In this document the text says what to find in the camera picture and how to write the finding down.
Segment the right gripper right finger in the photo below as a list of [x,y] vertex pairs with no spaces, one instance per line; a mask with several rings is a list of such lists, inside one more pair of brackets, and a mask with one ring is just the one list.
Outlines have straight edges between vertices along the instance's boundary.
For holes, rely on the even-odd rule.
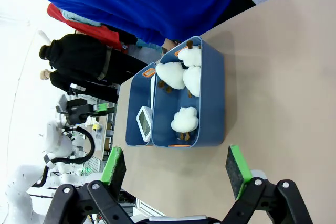
[[271,183],[264,172],[250,170],[237,145],[228,147],[225,168],[235,203],[222,223],[249,223],[253,213],[266,212],[272,223],[313,223],[296,183]]

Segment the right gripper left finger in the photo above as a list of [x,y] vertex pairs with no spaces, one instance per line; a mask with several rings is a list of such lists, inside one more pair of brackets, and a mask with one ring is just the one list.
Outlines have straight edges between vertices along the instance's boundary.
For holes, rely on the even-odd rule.
[[84,223],[91,214],[100,215],[105,223],[133,223],[118,203],[125,173],[123,150],[114,147],[99,180],[80,188],[71,184],[57,188],[44,223]]

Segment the person's right hand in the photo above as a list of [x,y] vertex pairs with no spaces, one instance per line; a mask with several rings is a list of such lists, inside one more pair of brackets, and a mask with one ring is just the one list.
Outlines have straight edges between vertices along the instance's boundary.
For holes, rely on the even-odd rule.
[[173,41],[173,40],[169,40],[169,39],[166,38],[163,45],[162,45],[162,54],[167,53],[168,51],[172,50],[173,48],[175,48],[179,44],[180,44],[179,41]]

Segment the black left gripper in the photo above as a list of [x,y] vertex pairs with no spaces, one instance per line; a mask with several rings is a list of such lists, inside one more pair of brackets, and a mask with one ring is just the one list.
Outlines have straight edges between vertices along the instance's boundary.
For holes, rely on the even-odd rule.
[[68,124],[85,123],[87,117],[93,113],[93,110],[101,111],[94,112],[92,116],[105,116],[116,112],[116,108],[110,108],[108,103],[92,105],[88,104],[87,100],[78,98],[66,103],[66,119]]

